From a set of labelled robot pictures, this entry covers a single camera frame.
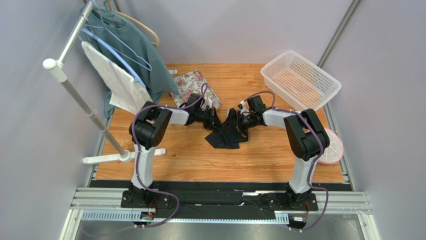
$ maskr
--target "gray wall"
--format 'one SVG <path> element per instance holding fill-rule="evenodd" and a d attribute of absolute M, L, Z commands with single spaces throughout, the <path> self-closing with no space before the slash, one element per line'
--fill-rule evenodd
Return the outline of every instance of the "gray wall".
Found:
<path fill-rule="evenodd" d="M 79 14 L 76 0 L 0 1 L 0 239 L 58 239 L 100 133 L 42 67 L 57 58 Z M 65 68 L 103 117 L 105 87 L 79 43 Z"/>
<path fill-rule="evenodd" d="M 425 239 L 426 1 L 363 1 L 325 70 L 359 190 L 381 238 Z"/>
<path fill-rule="evenodd" d="M 267 63 L 294 50 L 317 63 L 351 0 L 126 0 L 166 63 Z"/>

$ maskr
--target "hanger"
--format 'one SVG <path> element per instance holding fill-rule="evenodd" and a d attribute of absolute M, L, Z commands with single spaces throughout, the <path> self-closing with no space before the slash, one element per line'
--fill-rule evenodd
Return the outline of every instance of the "hanger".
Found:
<path fill-rule="evenodd" d="M 97 7 L 97 9 L 101 9 L 97 4 L 96 4 L 96 2 L 94 1 L 94 0 L 91 0 L 92 2 L 93 2 L 93 4 Z M 87 18 L 86 18 L 86 21 L 87 21 L 87 23 L 89 24 L 89 25 L 87 25 L 87 24 L 85 24 L 85 27 L 90 27 L 90 31 L 91 31 L 91 33 L 93 34 L 93 31 L 92 31 L 92 28 L 101 28 L 101 29 L 106 29 L 114 38 L 116 38 L 120 43 L 122 43 L 124 46 L 126 46 L 126 48 L 128 48 L 135 56 L 136 56 L 136 58 L 138 58 L 138 59 L 141 59 L 142 61 L 144 61 L 145 63 L 146 63 L 146 65 L 148 66 L 148 67 L 146 67 L 146 66 L 144 66 L 144 65 L 142 65 L 141 63 L 139 63 L 139 62 L 137 62 L 137 61 L 135 61 L 135 60 L 133 60 L 132 58 L 130 58 L 130 57 L 128 57 L 127 55 L 124 55 L 123 53 L 121 53 L 121 54 L 123 54 L 124 56 L 126 56 L 127 58 L 129 58 L 130 60 L 132 60 L 133 62 L 135 62 L 135 63 L 137 63 L 138 65 L 140 65 L 141 67 L 143 67 L 143 68 L 145 68 L 146 70 L 148 70 L 148 71 L 152 71 L 153 70 L 153 67 L 149 64 L 149 62 L 147 62 L 143 57 L 141 57 L 141 56 L 139 56 L 139 55 L 137 55 L 136 54 L 136 52 L 131 48 L 131 47 L 129 47 L 127 44 L 125 44 L 120 38 L 118 38 L 114 33 L 112 33 L 108 28 L 107 28 L 107 26 L 105 25 L 105 22 L 104 22 L 104 18 L 102 17 L 102 15 L 101 14 L 99 14 L 99 17 L 100 17 L 100 21 L 101 21 L 101 23 L 102 23 L 102 25 L 103 26 L 93 26 L 93 25 L 91 25 L 90 24 L 90 22 L 87 20 Z"/>
<path fill-rule="evenodd" d="M 111 4 L 111 0 L 105 0 L 104 4 L 105 3 L 107 4 L 107 8 L 108 8 L 109 11 L 111 11 L 112 13 L 115 13 L 117 15 L 120 15 L 121 17 L 124 17 L 126 20 L 129 20 L 130 22 L 134 23 L 136 26 L 139 26 L 140 28 L 146 30 L 149 34 L 151 34 L 154 37 L 154 39 L 155 39 L 155 42 L 151 42 L 154 45 L 154 47 L 160 46 L 160 38 L 159 38 L 159 36 L 153 30 L 151 30 L 151 28 L 147 27 L 146 25 L 144 25 L 143 23 L 141 23 L 140 21 L 134 19 L 133 17 L 131 17 L 129 15 L 126 15 L 126 14 L 124 14 L 122 12 L 114 10 L 113 6 Z"/>
<path fill-rule="evenodd" d="M 130 72 L 130 74 L 133 76 L 134 80 L 136 82 L 138 82 L 140 85 L 142 85 L 143 88 L 147 88 L 147 86 L 145 85 L 145 83 L 142 81 L 141 77 L 133 70 L 132 67 L 129 66 L 129 64 L 115 51 L 115 48 L 113 48 L 112 46 L 108 45 L 106 42 L 104 42 L 102 39 L 100 39 L 98 36 L 96 36 L 95 34 L 93 34 L 93 32 L 87 30 L 86 28 L 82 28 L 81 31 L 87 35 L 89 35 L 90 37 L 94 38 L 98 43 L 100 43 L 102 46 L 104 46 L 106 49 L 108 49 L 108 51 L 110 51 L 123 65 L 124 67 Z"/>

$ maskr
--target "perforated basket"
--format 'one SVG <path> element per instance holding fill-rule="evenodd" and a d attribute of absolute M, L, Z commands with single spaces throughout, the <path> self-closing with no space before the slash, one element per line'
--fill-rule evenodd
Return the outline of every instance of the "perforated basket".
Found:
<path fill-rule="evenodd" d="M 294 51 L 277 56 L 260 73 L 266 86 L 297 111 L 322 108 L 342 88 L 334 77 Z"/>

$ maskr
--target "wooden table surface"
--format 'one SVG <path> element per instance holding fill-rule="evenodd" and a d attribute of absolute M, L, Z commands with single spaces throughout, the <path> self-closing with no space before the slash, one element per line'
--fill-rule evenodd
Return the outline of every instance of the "wooden table surface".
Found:
<path fill-rule="evenodd" d="M 221 121 L 226 119 L 228 108 L 236 108 L 241 100 L 251 94 L 269 90 L 264 84 L 260 69 L 264 64 L 168 64 L 177 69 L 178 76 L 200 70 L 222 101 L 217 113 Z M 270 94 L 261 95 L 266 106 L 272 102 Z M 164 95 L 160 104 L 175 106 L 170 95 Z M 277 96 L 276 107 L 291 109 Z M 323 109 L 317 111 L 324 127 L 328 127 Z M 110 132 L 124 149 L 134 151 L 129 126 L 134 115 L 116 109 Z M 164 139 L 157 148 L 166 148 L 165 156 L 156 157 L 153 166 L 154 180 L 167 181 L 240 181 L 240 182 L 288 182 L 292 176 L 295 156 L 290 148 L 286 130 L 273 126 L 256 126 L 249 130 L 249 141 L 240 143 L 240 149 L 215 149 L 204 139 L 210 131 L 195 122 L 190 126 L 169 125 Z M 103 155 L 117 152 L 107 142 Z M 130 180 L 134 160 L 101 163 L 96 179 Z M 313 176 L 314 182 L 343 182 L 339 164 L 319 163 Z"/>

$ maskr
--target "blue wire hanger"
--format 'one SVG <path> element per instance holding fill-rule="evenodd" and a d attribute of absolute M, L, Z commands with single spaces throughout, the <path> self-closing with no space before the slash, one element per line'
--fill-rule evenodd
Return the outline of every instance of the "blue wire hanger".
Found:
<path fill-rule="evenodd" d="M 97 7 L 97 9 L 98 10 L 100 10 L 101 8 L 96 4 L 96 2 L 94 1 L 94 0 L 91 0 L 92 2 L 93 2 L 93 4 Z M 138 58 L 138 59 L 141 59 L 142 61 L 144 61 L 145 63 L 146 63 L 146 65 L 148 66 L 148 67 L 146 67 L 146 66 L 144 66 L 144 65 L 142 65 L 141 63 L 139 63 L 139 62 L 137 62 L 137 61 L 135 61 L 134 59 L 132 59 L 131 57 L 129 57 L 129 56 L 127 56 L 127 55 L 125 55 L 124 53 L 122 53 L 122 52 L 120 52 L 120 51 L 118 51 L 117 49 L 115 49 L 115 48 L 113 48 L 117 53 L 120 53 L 120 54 L 122 54 L 123 56 L 125 56 L 126 58 L 128 58 L 129 60 L 131 60 L 131 61 L 133 61 L 133 62 L 135 62 L 136 64 L 138 64 L 139 66 L 141 66 L 141 67 L 143 67 L 143 68 L 145 68 L 146 70 L 148 70 L 148 71 L 152 71 L 153 70 L 153 67 L 143 58 L 143 57 L 141 57 L 141 56 L 139 56 L 139 55 L 137 55 L 136 54 L 136 52 L 131 48 L 131 47 L 129 47 L 127 44 L 125 44 L 121 39 L 119 39 L 114 33 L 112 33 L 108 28 L 107 28 L 107 26 L 105 25 L 105 22 L 104 22 L 104 18 L 102 17 L 102 15 L 101 14 L 99 14 L 99 16 L 100 16 L 100 21 L 102 22 L 102 25 L 103 26 L 93 26 L 93 25 L 91 25 L 90 24 L 90 22 L 89 21 L 87 21 L 90 25 L 87 25 L 87 24 L 85 24 L 85 26 L 86 27 L 91 27 L 91 28 L 99 28 L 99 29 L 106 29 L 112 36 L 114 36 L 114 38 L 116 38 L 120 43 L 122 43 L 126 48 L 128 48 L 135 56 L 136 56 L 136 58 Z"/>
<path fill-rule="evenodd" d="M 90 32 L 89 30 L 83 28 L 81 29 L 81 31 L 87 35 L 89 35 L 90 37 L 94 38 L 98 43 L 100 43 L 102 46 L 104 46 L 106 49 L 108 49 L 108 51 L 110 51 L 123 65 L 124 67 L 129 71 L 129 73 L 133 76 L 134 80 L 136 82 L 138 82 L 140 85 L 142 85 L 143 88 L 147 88 L 147 86 L 144 84 L 144 82 L 142 81 L 141 77 L 133 70 L 132 67 L 130 67 L 130 65 L 114 50 L 113 47 L 111 47 L 110 45 L 108 45 L 106 42 L 104 42 L 102 39 L 100 39 L 98 36 L 96 36 L 95 34 L 93 34 L 93 32 Z"/>

